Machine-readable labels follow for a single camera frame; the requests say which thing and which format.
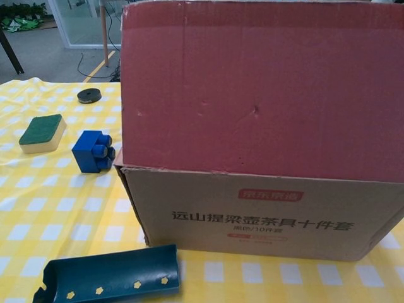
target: sponge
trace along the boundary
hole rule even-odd
[[[20,138],[23,153],[43,153],[56,150],[66,128],[62,115],[34,117]]]

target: table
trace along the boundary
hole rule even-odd
[[[90,87],[102,99],[79,104]],[[22,154],[30,119],[56,113],[68,125],[59,148]],[[116,171],[80,173],[70,149],[84,129],[110,134],[120,149],[119,83],[0,85],[0,302],[31,302],[51,259],[145,246]],[[182,294],[142,302],[404,302],[403,246],[401,222],[356,263],[179,251]]]
[[[10,59],[10,62],[12,63],[16,73],[23,74],[24,70],[21,67],[21,64],[17,59],[17,56],[15,55],[13,48],[11,47],[10,43],[7,40],[6,35],[4,34],[1,28],[0,28],[0,44],[2,45],[4,51],[6,52],[8,59]]]

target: wooden pole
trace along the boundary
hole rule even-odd
[[[104,64],[105,66],[108,66],[107,22],[105,20],[105,3],[103,0],[100,0],[100,17],[102,25],[102,44],[104,48]]]

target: toy brick stud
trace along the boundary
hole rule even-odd
[[[102,134],[97,139],[97,144],[105,145],[106,147],[110,147],[112,144],[112,138],[109,134]]]
[[[81,172],[100,172],[110,169],[115,159],[112,138],[101,131],[83,131],[74,145],[74,158]]]
[[[105,145],[96,144],[91,149],[91,153],[95,158],[105,158],[108,153],[108,149]]]

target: chair leg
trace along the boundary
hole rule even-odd
[[[18,61],[17,57],[15,56],[13,48],[11,47],[10,43],[8,42],[7,37],[4,34],[2,29],[0,29],[0,43],[1,43],[4,51],[6,52],[8,59],[10,59],[12,65],[14,66],[14,69],[17,72],[17,74],[23,74],[24,70],[21,67],[21,64]]]

